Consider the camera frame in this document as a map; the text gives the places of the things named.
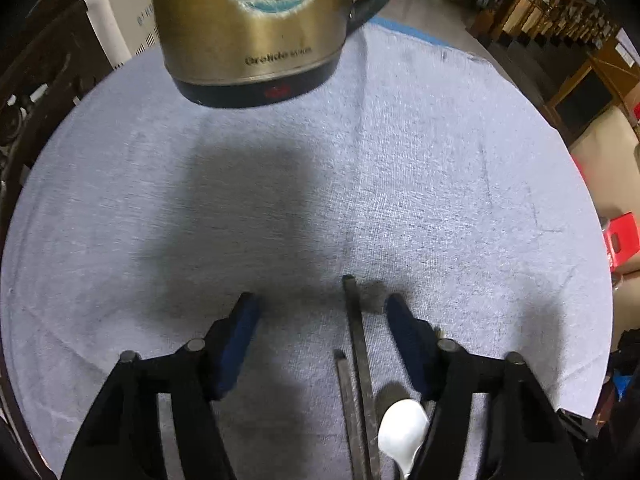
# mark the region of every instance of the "black kettle base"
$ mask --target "black kettle base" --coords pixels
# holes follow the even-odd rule
[[[174,78],[175,85],[189,101],[210,108],[252,108],[286,101],[318,88],[338,66],[340,56],[297,74],[239,85],[196,85]]]

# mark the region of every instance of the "kettle body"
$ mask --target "kettle body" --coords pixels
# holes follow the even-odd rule
[[[198,104],[270,104],[334,72],[348,34],[388,0],[153,0],[164,63]]]

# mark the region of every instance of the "spoon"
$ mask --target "spoon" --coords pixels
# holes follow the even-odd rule
[[[413,399],[398,400],[392,404],[380,422],[378,446],[392,458],[408,478],[414,467],[415,456],[424,442],[429,417],[424,408]]]

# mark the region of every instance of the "cardboard box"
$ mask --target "cardboard box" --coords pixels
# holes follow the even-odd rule
[[[114,68],[158,42],[151,0],[84,0],[87,15]]]

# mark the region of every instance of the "tile floor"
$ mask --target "tile floor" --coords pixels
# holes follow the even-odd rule
[[[475,56],[484,57],[505,79],[511,81],[487,49],[466,31],[476,15],[473,9],[465,9],[449,0],[391,0],[378,15],[416,28]]]

